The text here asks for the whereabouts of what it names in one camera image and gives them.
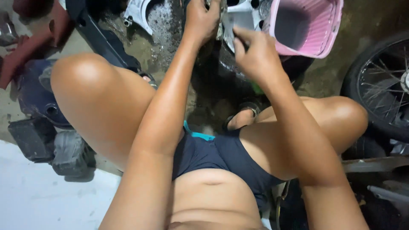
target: green object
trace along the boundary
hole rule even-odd
[[[263,90],[259,87],[259,85],[257,85],[257,83],[255,83],[254,81],[252,81],[251,83],[253,91],[256,93],[256,95],[264,95]]]

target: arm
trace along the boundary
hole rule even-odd
[[[218,22],[218,5],[213,5],[207,12],[203,1],[189,3],[182,41],[141,121],[126,171],[100,229],[164,228],[173,154],[183,127],[193,65]]]
[[[240,28],[235,33],[250,43],[245,53],[240,40],[234,41],[236,61],[271,102],[300,180],[310,229],[369,229],[338,156],[282,69],[274,38]]]

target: person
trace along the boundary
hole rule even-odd
[[[264,192],[298,177],[310,229],[368,229],[337,155],[366,130],[366,111],[345,97],[298,97],[269,35],[234,28],[237,65],[272,106],[256,117],[243,108],[213,140],[184,131],[193,65],[215,34],[219,4],[188,4],[158,90],[96,54],[56,62],[51,85],[61,111],[124,172],[99,228],[263,229]]]

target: hand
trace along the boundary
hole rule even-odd
[[[219,19],[220,0],[212,0],[209,10],[204,0],[191,0],[187,5],[183,37],[193,39],[201,47],[216,35]]]
[[[237,36],[233,42],[236,63],[246,77],[262,86],[272,76],[286,76],[276,51],[275,38],[261,31],[239,27],[234,27],[233,31]],[[247,52],[241,41],[249,45]]]

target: wheel rim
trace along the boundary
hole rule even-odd
[[[362,67],[357,88],[370,113],[409,130],[409,40],[395,42],[374,54]]]

